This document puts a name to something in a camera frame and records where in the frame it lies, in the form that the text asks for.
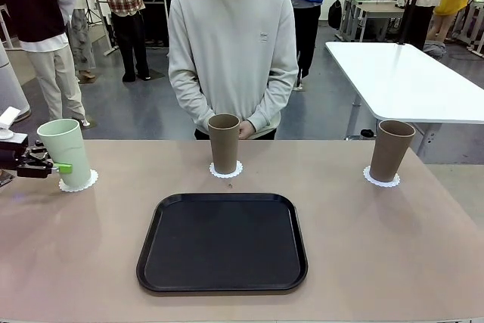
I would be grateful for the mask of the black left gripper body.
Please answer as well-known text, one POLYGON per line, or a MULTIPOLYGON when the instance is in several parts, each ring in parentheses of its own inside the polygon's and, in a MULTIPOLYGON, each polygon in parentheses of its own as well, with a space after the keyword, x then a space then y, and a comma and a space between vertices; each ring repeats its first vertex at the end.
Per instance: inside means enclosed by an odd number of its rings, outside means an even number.
POLYGON ((15 170, 22 163, 22 155, 29 146, 28 135, 14 133, 14 136, 0 141, 0 168, 15 170))

